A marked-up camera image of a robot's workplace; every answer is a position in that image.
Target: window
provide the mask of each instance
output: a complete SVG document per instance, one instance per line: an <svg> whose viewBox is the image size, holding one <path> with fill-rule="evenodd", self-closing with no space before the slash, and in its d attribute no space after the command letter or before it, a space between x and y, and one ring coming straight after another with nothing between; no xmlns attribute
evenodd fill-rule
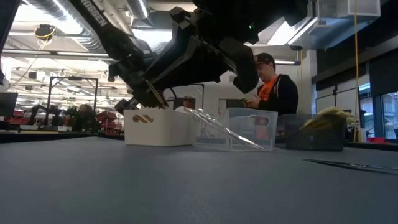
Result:
<svg viewBox="0 0 398 224"><path fill-rule="evenodd" d="M398 92L383 95L384 137L397 139L398 135Z"/></svg>
<svg viewBox="0 0 398 224"><path fill-rule="evenodd" d="M370 83L359 87L359 105L361 127L365 128L367 137L374 137L373 98Z"/></svg>

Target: man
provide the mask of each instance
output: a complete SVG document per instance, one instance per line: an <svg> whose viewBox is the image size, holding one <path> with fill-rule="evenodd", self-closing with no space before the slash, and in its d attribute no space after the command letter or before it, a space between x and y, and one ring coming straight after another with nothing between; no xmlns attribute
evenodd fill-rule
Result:
<svg viewBox="0 0 398 224"><path fill-rule="evenodd" d="M178 112L187 113L187 111L185 111L184 108L194 109L193 98L191 96L184 97L183 106L179 106L175 110L178 111Z"/></svg>
<svg viewBox="0 0 398 224"><path fill-rule="evenodd" d="M279 116L295 114L299 104L296 84L288 75L277 75L275 60L267 53L254 57L259 78L264 82L253 100L247 100L246 107L276 111Z"/></svg>

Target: white bin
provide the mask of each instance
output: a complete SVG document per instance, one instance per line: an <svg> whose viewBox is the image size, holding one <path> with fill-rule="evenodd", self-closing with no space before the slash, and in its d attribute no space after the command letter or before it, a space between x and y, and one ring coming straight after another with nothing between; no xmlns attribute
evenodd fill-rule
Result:
<svg viewBox="0 0 398 224"><path fill-rule="evenodd" d="M126 144L187 146L195 143L196 124L190 114L174 110L124 110Z"/></svg>

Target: orange shirt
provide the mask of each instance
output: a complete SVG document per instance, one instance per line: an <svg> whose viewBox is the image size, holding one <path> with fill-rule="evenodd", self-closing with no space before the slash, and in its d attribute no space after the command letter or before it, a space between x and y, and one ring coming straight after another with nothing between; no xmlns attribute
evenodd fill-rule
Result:
<svg viewBox="0 0 398 224"><path fill-rule="evenodd" d="M259 92L259 97L261 100L267 101L269 97L269 93L271 92L272 86L274 85L275 81L277 80L278 76L275 76L268 82L265 82L265 84L262 86L260 92Z"/></svg>

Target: workbench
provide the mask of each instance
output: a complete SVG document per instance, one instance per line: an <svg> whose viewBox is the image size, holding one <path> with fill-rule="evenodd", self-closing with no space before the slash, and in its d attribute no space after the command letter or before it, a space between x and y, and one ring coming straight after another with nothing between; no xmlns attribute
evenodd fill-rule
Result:
<svg viewBox="0 0 398 224"><path fill-rule="evenodd" d="M221 152L99 137L0 144L0 223L397 223L398 153Z"/></svg>

